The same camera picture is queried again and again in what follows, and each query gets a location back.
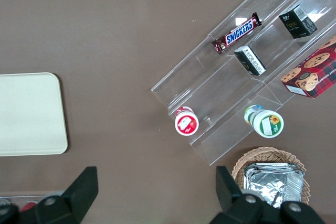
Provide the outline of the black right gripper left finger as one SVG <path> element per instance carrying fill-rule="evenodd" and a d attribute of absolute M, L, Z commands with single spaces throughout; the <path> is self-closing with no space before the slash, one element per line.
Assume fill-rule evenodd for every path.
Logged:
<path fill-rule="evenodd" d="M 98 175 L 89 166 L 60 196 L 49 196 L 19 214 L 18 223 L 81 223 L 98 195 Z"/>

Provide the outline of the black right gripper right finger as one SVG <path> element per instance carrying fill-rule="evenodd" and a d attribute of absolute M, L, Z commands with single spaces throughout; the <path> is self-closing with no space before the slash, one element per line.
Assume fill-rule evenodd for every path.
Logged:
<path fill-rule="evenodd" d="M 285 201 L 279 209 L 253 194 L 244 194 L 226 166 L 216 167 L 216 193 L 222 212 L 211 223 L 325 223 L 310 206 Z"/>

